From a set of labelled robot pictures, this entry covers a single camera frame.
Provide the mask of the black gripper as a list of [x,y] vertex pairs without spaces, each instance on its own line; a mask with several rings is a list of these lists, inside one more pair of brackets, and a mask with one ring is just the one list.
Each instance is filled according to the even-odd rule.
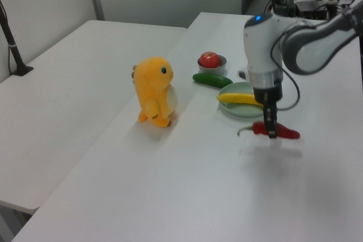
[[277,102],[282,98],[282,85],[272,88],[253,87],[255,100],[263,105],[264,126],[270,139],[277,138]]

